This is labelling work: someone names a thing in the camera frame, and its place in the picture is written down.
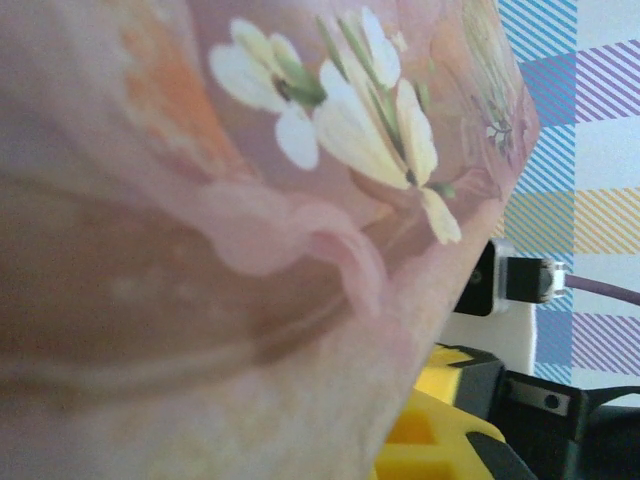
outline green leaf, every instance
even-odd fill
[[[434,183],[429,188],[436,191],[441,197],[456,198],[456,189],[450,183]]]
[[[327,98],[324,90],[304,90],[293,85],[283,85],[282,91],[291,100],[304,107],[317,107]]]
[[[426,83],[417,83],[413,87],[418,97],[418,102],[422,108],[423,113],[427,113],[427,107],[431,103],[431,95],[429,94],[429,87]]]
[[[385,105],[380,103],[380,99],[376,95],[375,91],[369,87],[369,95],[371,96],[371,100],[373,101],[373,105],[376,109],[376,113],[380,120],[382,121],[382,126],[384,127],[387,135],[391,139],[391,143],[393,147],[396,149],[400,157],[404,160],[405,152],[404,145],[402,144],[402,139],[400,138],[399,129],[397,127],[397,119],[395,118],[395,110],[393,112],[393,118],[389,115],[388,108],[385,108]]]
[[[324,24],[320,17],[316,17],[316,24],[318,25],[318,29],[320,30],[320,35],[322,36],[322,40],[324,41],[325,46],[327,47],[327,52],[329,53],[329,58],[336,66],[340,74],[343,76],[345,80],[347,78],[347,72],[344,69],[344,65],[342,64],[342,59],[340,58],[340,53],[338,53],[338,47],[331,39],[331,35],[329,34],[329,30],[327,26]]]
[[[376,74],[373,71],[373,66],[369,60],[369,54],[367,53],[366,47],[358,41],[356,35],[351,31],[344,20],[338,20],[338,26],[340,27],[344,38],[347,40],[349,47],[362,65],[362,68],[364,68],[364,71],[367,72],[367,75],[369,75],[369,78],[371,78],[375,85],[380,85],[378,77],[376,77]]]
[[[280,65],[280,68],[282,68],[289,85],[306,92],[322,92],[324,94],[324,90],[318,79],[314,77],[311,72],[304,67],[304,65],[298,63],[292,58],[284,57],[277,53],[276,61],[278,62],[278,65]]]

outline cable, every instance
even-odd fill
[[[576,277],[575,275],[565,276],[565,285],[569,288],[576,288],[586,292],[603,295],[605,297],[615,298],[623,302],[633,303],[640,306],[640,292],[627,290],[626,288],[616,287],[608,283],[597,282],[587,278]]]

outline white plastic part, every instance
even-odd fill
[[[505,312],[488,317],[452,313],[439,342],[493,353],[508,370],[533,375],[537,341],[535,312],[535,305],[531,303],[511,302]]]

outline black connector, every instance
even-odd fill
[[[553,262],[544,258],[507,259],[506,296],[508,300],[547,303],[551,300]]]

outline painted flower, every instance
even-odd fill
[[[415,89],[400,78],[392,112],[383,115],[384,102],[377,98],[361,64],[348,53],[342,60],[347,78],[331,60],[320,70],[327,99],[313,114],[318,141],[335,158],[373,180],[398,189],[417,189],[438,241],[460,241],[458,222],[428,183],[438,157]],[[397,124],[395,139],[393,126],[384,121],[390,117]]]
[[[280,149],[298,167],[315,168],[318,145],[304,106],[324,100],[319,83],[283,35],[267,38],[251,22],[234,19],[231,37],[232,44],[216,45],[209,52],[214,77],[236,100],[278,115],[275,137]]]
[[[364,68],[371,68],[372,77],[380,85],[393,88],[400,78],[400,58],[378,17],[369,7],[363,7],[360,18],[349,14],[338,25]]]

